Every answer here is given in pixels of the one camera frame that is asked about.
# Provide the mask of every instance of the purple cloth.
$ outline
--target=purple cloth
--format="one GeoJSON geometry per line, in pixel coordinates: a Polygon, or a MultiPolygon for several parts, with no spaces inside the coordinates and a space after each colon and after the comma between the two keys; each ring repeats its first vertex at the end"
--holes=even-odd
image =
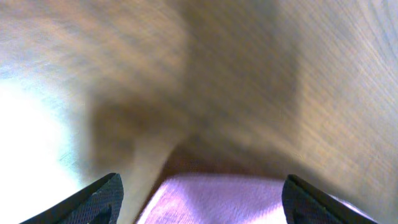
{"type": "Polygon", "coordinates": [[[143,223],[286,223],[283,180],[238,176],[180,176],[162,184],[143,223]]]}

